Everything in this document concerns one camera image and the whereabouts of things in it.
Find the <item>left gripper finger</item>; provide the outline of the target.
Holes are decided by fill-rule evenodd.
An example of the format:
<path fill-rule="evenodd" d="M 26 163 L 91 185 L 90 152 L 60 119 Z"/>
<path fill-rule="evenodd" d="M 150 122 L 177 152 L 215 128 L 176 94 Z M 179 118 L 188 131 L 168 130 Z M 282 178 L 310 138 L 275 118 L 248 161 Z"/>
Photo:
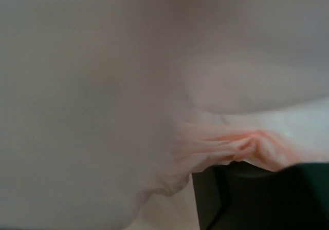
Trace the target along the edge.
<path fill-rule="evenodd" d="M 270 172 L 245 162 L 192 175 L 201 229 L 328 229 L 328 164 Z"/>

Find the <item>pink plastic bag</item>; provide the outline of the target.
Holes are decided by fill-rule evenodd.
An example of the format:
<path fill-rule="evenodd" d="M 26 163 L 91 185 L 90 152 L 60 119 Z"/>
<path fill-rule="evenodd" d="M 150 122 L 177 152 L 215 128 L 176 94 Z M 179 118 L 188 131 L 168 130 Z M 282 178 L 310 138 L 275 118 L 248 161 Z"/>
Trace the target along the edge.
<path fill-rule="evenodd" d="M 1 0 L 1 227 L 121 229 L 194 109 L 328 96 L 328 0 Z"/>

